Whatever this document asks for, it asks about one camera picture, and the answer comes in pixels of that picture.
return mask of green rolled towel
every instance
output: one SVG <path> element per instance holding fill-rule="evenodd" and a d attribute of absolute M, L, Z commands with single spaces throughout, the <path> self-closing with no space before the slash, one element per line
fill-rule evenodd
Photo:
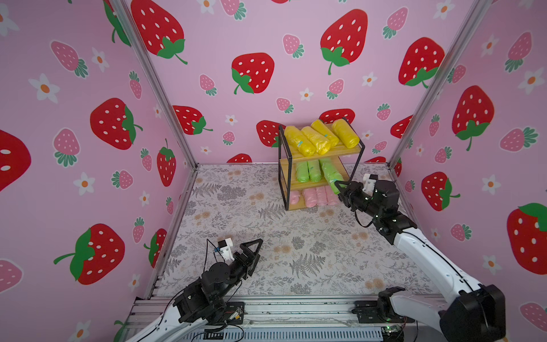
<path fill-rule="evenodd" d="M 317 183 L 321 180 L 321 168 L 319 166 L 319 160 L 308 161 L 308 171 L 310 172 L 310 180 L 313 183 Z"/>
<path fill-rule="evenodd" d="M 310 180 L 310 173 L 307 168 L 307 161 L 302 161 L 296 164 L 296 180 L 304 183 Z"/>

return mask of wooden shelf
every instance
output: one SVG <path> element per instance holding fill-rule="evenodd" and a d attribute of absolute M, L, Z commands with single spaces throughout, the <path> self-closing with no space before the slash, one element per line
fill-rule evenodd
<path fill-rule="evenodd" d="M 346 181 L 346 182 L 349 181 L 350 176 L 348 175 L 346 169 L 342 165 L 342 161 L 340 160 L 340 158 L 331 157 L 330 159 L 332 160 L 332 162 L 333 162 L 334 166 L 336 167 L 336 169 L 338 170 L 338 172 L 344 178 L 344 181 Z M 281 163 L 281 170 L 283 171 L 284 181 L 286 182 L 289 179 L 289 161 L 288 161 L 288 159 L 284 158 L 284 159 L 280 160 L 280 163 Z M 314 182 L 309 181 L 309 182 L 301 183 L 298 180 L 296 180 L 296 163 L 293 160 L 293 167 L 292 167 L 291 176 L 290 176 L 290 189 L 291 190 L 300 191 L 300 190 L 304 190 L 304 189 L 318 188 L 318 187 L 323 187 L 323 186 L 327 186 L 327 185 L 329 185 L 329 183 L 325 179 L 325 176 L 323 175 L 323 171 L 321 171 L 321 180 L 319 182 L 314 183 Z"/>

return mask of pink wall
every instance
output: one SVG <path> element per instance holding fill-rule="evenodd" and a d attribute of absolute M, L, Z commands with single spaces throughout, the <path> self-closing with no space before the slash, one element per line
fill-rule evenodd
<path fill-rule="evenodd" d="M 155 115 L 156 99 L 135 53 L 117 34 L 112 42 L 102 1 L 28 6 L 8 0 L 0 15 L 0 340 L 112 341 L 121 327 L 114 322 L 125 321 L 135 297 L 145 295 L 153 271 L 143 244 L 170 225 L 166 199 L 178 205 L 189 169 L 165 117 Z M 52 40 L 72 47 L 54 43 L 62 62 Z M 87 75 L 78 70 L 85 78 L 74 71 L 78 59 L 87 67 L 80 64 Z M 131 82 L 135 93 L 131 71 L 139 77 L 140 85 Z M 112 98 L 119 100 L 100 107 Z M 128 113 L 119 112 L 125 106 L 143 128 L 136 129 L 134 144 Z M 59 146 L 54 138 L 64 128 Z M 176 158 L 168 187 L 156 165 L 165 139 Z M 122 172 L 120 188 L 111 180 L 116 171 Z M 148 204 L 140 200 L 143 192 Z M 144 231 L 135 243 L 139 217 Z M 54 264 L 75 248 L 78 255 Z M 130 286 L 133 276 L 137 287 Z"/>
<path fill-rule="evenodd" d="M 545 317 L 547 307 L 546 15 L 547 3 L 541 1 L 506 0 L 490 7 L 458 61 L 463 77 L 458 67 L 459 75 L 443 87 L 402 156 L 399 178 L 411 191 L 407 196 L 424 233 L 466 272 L 503 291 L 514 342 L 547 340 L 547 326 L 539 326 L 540 320 L 533 324 L 530 315 L 535 310 Z M 520 59 L 516 70 L 505 70 L 507 61 L 514 65 L 520 62 L 511 61 Z M 435 115 L 438 129 L 431 122 Z M 471 118 L 479 121 L 475 130 L 465 129 Z M 477 130 L 488 122 L 482 133 Z M 451 149 L 449 159 L 445 147 Z M 430 176 L 436 172 L 444 175 Z M 447 199 L 432 188 L 441 178 L 461 197 L 437 211 Z M 470 229 L 467 236 L 463 225 Z"/>
<path fill-rule="evenodd" d="M 269 120 L 307 125 L 322 113 L 336 109 L 354 113 L 353 126 L 366 144 L 363 160 L 389 159 L 400 141 L 391 134 L 392 128 L 396 130 L 400 121 L 413 114 L 425 91 L 422 84 L 403 84 L 412 79 L 414 68 L 425 66 L 429 71 L 440 64 L 441 49 L 448 50 L 472 4 L 471 0 L 126 1 L 131 3 L 133 17 L 169 100 L 180 106 L 177 109 L 181 116 L 188 114 L 182 125 L 188 129 L 185 137 L 200 163 L 225 163 L 240 153 L 250 156 L 253 162 L 276 161 L 277 149 L 269 147 L 273 140 L 269 146 L 263 143 L 257 123 Z M 395 29 L 395 36 L 385 39 L 385 27 Z M 163 45 L 164 36 L 170 39 L 167 47 Z M 426 39 L 413 45 L 422 37 L 433 42 Z M 325 60 L 321 47 L 326 48 L 329 61 L 343 65 L 332 65 L 331 75 L 330 62 Z M 344 48 L 341 57 L 350 64 L 344 65 L 340 57 L 336 59 L 329 51 L 331 47 Z M 407 50 L 411 53 L 405 57 Z M 232 78 L 232 67 L 236 69 L 235 79 L 243 83 L 236 95 L 238 83 Z M 252 74 L 250 81 L 238 76 L 246 76 L 247 70 Z M 329 99 L 329 85 L 337 80 L 343 80 L 342 92 L 334 90 L 333 95 L 338 96 Z M 254 94 L 246 92 L 251 88 Z M 306 89 L 309 97 L 302 95 Z M 378 108 L 384 103 L 389 108 L 380 116 L 389 116 L 380 120 Z M 227 132 L 233 133 L 233 144 L 224 142 Z M 374 145 L 384 141 L 387 147 L 373 154 Z"/>

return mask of white flower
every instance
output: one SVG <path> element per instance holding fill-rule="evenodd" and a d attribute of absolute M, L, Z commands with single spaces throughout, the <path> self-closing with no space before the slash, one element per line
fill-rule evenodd
<path fill-rule="evenodd" d="M 363 82 L 362 86 L 365 86 L 365 85 L 372 86 L 373 82 L 377 79 L 378 79 L 378 77 L 374 76 L 374 72 L 370 72 L 370 74 L 363 76 L 363 81 L 364 82 Z"/>
<path fill-rule="evenodd" d="M 423 151 L 425 151 L 425 149 L 423 148 L 422 144 L 416 147 L 416 155 L 422 156 Z"/>
<path fill-rule="evenodd" d="M 485 41 L 481 47 L 482 47 L 482 54 L 481 57 L 484 57 L 485 55 L 490 56 L 494 52 L 494 47 L 499 42 L 499 38 L 494 38 L 494 35 L 491 34 L 490 38 L 488 38 L 487 41 Z"/>
<path fill-rule="evenodd" d="M 435 241 L 439 241 L 441 236 L 439 235 L 439 232 L 437 231 L 437 228 L 431 230 L 431 237 L 435 239 Z"/>
<path fill-rule="evenodd" d="M 142 191 L 142 196 L 138 198 L 141 201 L 142 206 L 150 204 L 150 194 L 147 194 L 146 191 Z"/>
<path fill-rule="evenodd" d="M 131 292 L 135 290 L 135 287 L 138 287 L 140 283 L 138 282 L 138 279 L 141 277 L 140 274 L 133 274 L 133 279 L 127 284 L 131 288 Z"/>
<path fill-rule="evenodd" d="M 536 72 L 527 71 L 524 73 L 524 81 L 522 81 L 517 88 L 523 89 L 526 92 L 526 95 L 530 95 L 532 90 L 538 85 L 545 83 L 545 79 L 540 77 L 543 73 L 543 67 L 537 69 Z"/>
<path fill-rule="evenodd" d="M 234 123 L 236 123 L 237 120 L 236 120 L 236 116 L 235 115 L 226 115 L 226 121 L 225 123 L 229 123 L 230 125 L 234 125 Z"/>
<path fill-rule="evenodd" d="M 45 100 L 48 98 L 51 102 L 57 103 L 57 94 L 61 88 L 55 84 L 49 83 L 48 78 L 44 75 L 40 75 L 40 80 L 29 79 L 28 82 L 35 87 L 38 91 L 36 92 L 36 98 L 39 100 Z"/>
<path fill-rule="evenodd" d="M 445 2 L 439 2 L 437 4 L 437 12 L 433 16 L 433 19 L 441 17 L 441 19 L 446 19 L 446 13 L 451 11 L 456 5 L 450 3 L 451 0 L 445 0 Z"/>
<path fill-rule="evenodd" d="M 365 133 L 361 134 L 362 139 L 370 139 L 371 136 L 373 136 L 374 133 L 371 133 L 370 130 L 366 131 Z"/>
<path fill-rule="evenodd" d="M 101 72 L 104 72 L 104 68 L 110 67 L 106 59 L 104 59 L 104 51 L 98 52 L 95 48 L 91 48 L 91 51 L 93 51 L 93 57 L 91 58 L 91 60 L 93 61 L 93 63 L 99 65 L 99 69 L 101 69 Z"/>
<path fill-rule="evenodd" d="M 500 183 L 496 182 L 496 176 L 492 175 L 490 178 L 483 178 L 482 182 L 484 183 L 484 186 L 482 187 L 482 191 L 488 191 L 492 195 L 496 193 L 496 189 L 502 186 Z"/>
<path fill-rule="evenodd" d="M 306 90 L 300 92 L 300 95 L 302 95 L 302 97 L 300 98 L 301 101 L 303 100 L 309 101 L 310 97 L 313 96 L 313 93 L 310 91 L 310 88 L 306 88 Z"/>
<path fill-rule="evenodd" d="M 80 188 L 80 196 L 85 194 L 86 192 L 92 193 L 95 190 L 93 190 L 93 183 L 95 183 L 95 178 L 88 178 L 88 176 L 85 174 L 85 172 L 82 172 L 82 175 L 80 176 L 80 179 L 76 179 L 74 182 L 72 182 L 75 186 Z"/>
<path fill-rule="evenodd" d="M 214 14 L 213 11 L 213 5 L 217 2 L 217 0 L 197 0 L 197 3 L 201 5 L 201 12 L 209 12 L 211 14 Z"/>
<path fill-rule="evenodd" d="M 91 324 L 91 320 L 82 323 L 78 322 L 76 324 L 76 332 L 73 333 L 69 338 L 68 342 L 80 342 L 81 340 L 85 339 L 89 336 L 89 325 Z"/>
<path fill-rule="evenodd" d="M 0 34 L 3 37 L 8 35 L 8 29 L 19 31 L 19 26 L 17 26 L 13 20 L 9 19 L 8 15 L 8 6 L 6 4 L 0 4 L 0 18 L 2 18 L 2 21 L 0 21 Z"/>
<path fill-rule="evenodd" d="M 496 263 L 496 256 L 482 256 L 482 258 L 484 259 L 482 267 L 489 269 L 492 275 L 496 275 L 496 270 L 502 269 L 502 267 Z"/>

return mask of pink strawberry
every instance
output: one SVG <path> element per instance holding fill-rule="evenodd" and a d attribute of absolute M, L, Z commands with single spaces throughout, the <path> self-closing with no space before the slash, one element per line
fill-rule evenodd
<path fill-rule="evenodd" d="M 275 103 L 277 104 L 277 108 L 280 111 L 285 112 L 287 114 L 292 113 L 294 110 L 293 105 L 291 105 L 290 101 L 286 98 L 280 97 L 275 101 Z"/>
<path fill-rule="evenodd" d="M 234 143 L 234 141 L 236 140 L 236 137 L 234 135 L 234 132 L 231 132 L 231 131 L 228 131 L 226 133 L 224 133 L 224 135 L 222 136 L 222 142 L 225 144 L 225 145 L 232 145 Z"/>
<path fill-rule="evenodd" d="M 439 115 L 438 114 L 435 114 L 433 115 L 433 117 L 431 118 L 431 123 L 429 124 L 429 135 L 434 137 L 435 134 L 437 134 L 437 131 L 439 130 L 439 120 L 441 118 L 439 118 Z"/>
<path fill-rule="evenodd" d="M 63 128 L 53 139 L 53 147 L 57 150 L 54 153 L 59 165 L 64 167 L 73 166 L 78 161 L 76 155 L 80 153 L 80 144 L 73 131 Z"/>
<path fill-rule="evenodd" d="M 209 96 L 215 96 L 217 94 L 217 88 L 214 87 L 214 81 L 207 75 L 200 75 L 200 87 Z"/>
<path fill-rule="evenodd" d="M 453 68 L 448 74 L 448 83 L 458 83 L 458 81 L 461 80 L 465 75 L 466 70 L 467 69 L 461 64 L 458 65 L 456 68 Z"/>
<path fill-rule="evenodd" d="M 509 59 L 505 62 L 505 71 L 517 70 L 524 63 L 522 59 L 528 56 L 530 50 L 532 50 L 532 34 L 524 32 L 507 53 Z"/>
<path fill-rule="evenodd" d="M 461 225 L 461 224 L 455 224 L 452 229 L 450 229 L 450 234 L 458 240 L 458 241 L 465 241 L 471 239 L 472 230 L 469 229 L 468 226 Z"/>
<path fill-rule="evenodd" d="M 245 4 L 240 0 L 220 0 L 224 11 L 229 16 L 234 16 L 235 20 L 243 20 L 245 18 Z"/>
<path fill-rule="evenodd" d="M 538 303 L 526 303 L 520 306 L 520 313 L 528 322 L 541 331 L 547 332 L 547 310 Z"/>
<path fill-rule="evenodd" d="M 142 159 L 142 166 L 144 166 L 146 171 L 148 172 L 152 171 L 152 156 L 148 153 L 148 150 L 145 148 L 141 150 L 141 159 Z"/>
<path fill-rule="evenodd" d="M 538 136 L 539 134 L 533 128 L 526 127 L 524 130 L 515 128 L 501 139 L 499 146 L 509 152 L 518 152 L 523 147 L 530 148 L 531 145 L 537 142 L 536 138 Z"/>
<path fill-rule="evenodd" d="M 140 80 L 137 77 L 137 73 L 135 71 L 131 71 L 129 73 L 129 78 L 130 78 L 129 87 L 131 88 L 131 91 L 133 91 L 133 94 L 135 94 L 135 97 L 137 98 L 137 100 L 140 100 L 142 95 L 142 87 L 141 87 L 141 84 L 139 83 Z"/>
<path fill-rule="evenodd" d="M 113 186 L 124 190 L 133 184 L 133 176 L 125 170 L 121 170 L 120 172 L 116 171 L 112 174 L 112 179 L 110 180 L 112 181 Z"/>
<path fill-rule="evenodd" d="M 293 58 L 300 58 L 304 55 L 304 45 L 300 44 L 300 39 L 292 34 L 283 36 L 283 47 L 287 55 L 292 55 Z"/>
<path fill-rule="evenodd" d="M 382 105 L 378 107 L 378 113 L 376 113 L 376 116 L 380 120 L 386 121 L 387 118 L 389 118 L 390 114 L 391 114 L 391 109 L 389 108 L 389 105 L 387 103 L 382 103 Z"/>
<path fill-rule="evenodd" d="M 0 259 L 0 293 L 15 287 L 22 279 L 22 268 L 9 259 Z"/>
<path fill-rule="evenodd" d="M 66 70 L 73 71 L 77 77 L 86 78 L 89 75 L 85 61 L 78 59 L 78 53 L 70 45 L 52 40 L 51 51 L 57 57 L 59 63 Z"/>
<path fill-rule="evenodd" d="M 415 184 L 413 180 L 406 181 L 406 184 L 405 184 L 406 192 L 411 193 L 412 190 L 414 190 L 414 186 Z"/>
<path fill-rule="evenodd" d="M 383 28 L 384 39 L 391 39 L 397 34 L 397 31 L 403 28 L 408 13 L 408 8 L 401 7 L 389 16 L 389 18 L 387 19 L 387 26 Z"/>
<path fill-rule="evenodd" d="M 452 156 L 452 149 L 450 146 L 445 146 L 445 148 L 442 148 L 437 151 L 437 154 L 435 155 L 435 161 L 439 164 L 444 164 L 447 159 L 450 159 Z"/>
<path fill-rule="evenodd" d="M 380 153 L 383 149 L 385 149 L 387 146 L 387 141 L 379 142 L 378 144 L 374 145 L 373 153 L 377 154 Z"/>
<path fill-rule="evenodd" d="M 139 217 L 135 220 L 135 227 L 133 228 L 133 241 L 138 244 L 141 242 L 142 236 L 144 235 L 144 220 L 142 217 Z"/>
<path fill-rule="evenodd" d="M 167 206 L 167 212 L 169 213 L 169 215 L 173 215 L 174 203 L 171 197 L 167 198 L 167 200 L 165 201 L 165 205 Z"/>
<path fill-rule="evenodd" d="M 343 79 L 337 79 L 336 81 L 332 82 L 329 86 L 329 91 L 327 91 L 327 97 L 329 100 L 334 100 L 338 97 L 338 94 L 342 93 L 344 90 L 344 80 Z"/>

